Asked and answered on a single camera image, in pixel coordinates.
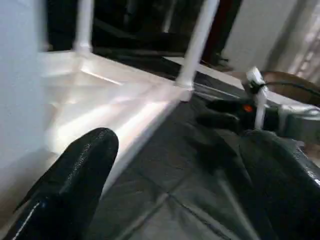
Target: white metal rod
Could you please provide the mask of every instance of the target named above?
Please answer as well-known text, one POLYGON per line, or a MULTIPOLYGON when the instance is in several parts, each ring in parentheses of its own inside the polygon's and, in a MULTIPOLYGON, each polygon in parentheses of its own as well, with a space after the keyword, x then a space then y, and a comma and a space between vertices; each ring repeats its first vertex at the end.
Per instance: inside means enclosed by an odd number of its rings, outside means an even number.
POLYGON ((162 31, 164 33, 169 33, 177 2, 178 0, 170 0, 169 10, 165 15, 163 26, 162 26, 162 31))
POLYGON ((92 51, 91 36, 94 7, 94 0, 79 0, 74 48, 80 54, 87 54, 92 51))
POLYGON ((184 56, 184 65, 175 84, 193 90, 194 77, 203 53, 212 22, 215 18, 219 0, 205 0, 196 21, 188 50, 184 56))

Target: white plastic leg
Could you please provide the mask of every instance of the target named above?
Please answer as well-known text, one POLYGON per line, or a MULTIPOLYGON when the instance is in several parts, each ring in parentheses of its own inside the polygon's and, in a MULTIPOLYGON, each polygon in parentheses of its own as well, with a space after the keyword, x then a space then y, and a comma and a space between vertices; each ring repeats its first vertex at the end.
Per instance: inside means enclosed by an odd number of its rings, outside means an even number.
POLYGON ((79 0, 74 48, 77 53, 82 55, 92 51, 91 36, 94 7, 94 0, 79 0))
POLYGON ((188 89, 190 96, 194 89, 194 77, 197 66, 203 53, 219 2, 219 0, 204 1, 195 24, 188 50, 184 57, 184 65, 181 67, 180 74, 175 81, 177 86, 188 89))

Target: dark gray fabric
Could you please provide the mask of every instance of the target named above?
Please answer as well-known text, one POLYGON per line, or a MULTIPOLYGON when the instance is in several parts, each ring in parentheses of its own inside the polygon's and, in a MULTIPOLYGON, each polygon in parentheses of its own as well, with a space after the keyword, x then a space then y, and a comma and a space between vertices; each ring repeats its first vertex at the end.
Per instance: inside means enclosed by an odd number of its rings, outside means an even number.
POLYGON ((275 239, 224 140, 234 145, 237 137, 194 126, 204 109, 194 97, 167 118, 101 200, 86 239, 249 240, 252 229, 275 239), (235 210, 238 199, 253 227, 235 210))

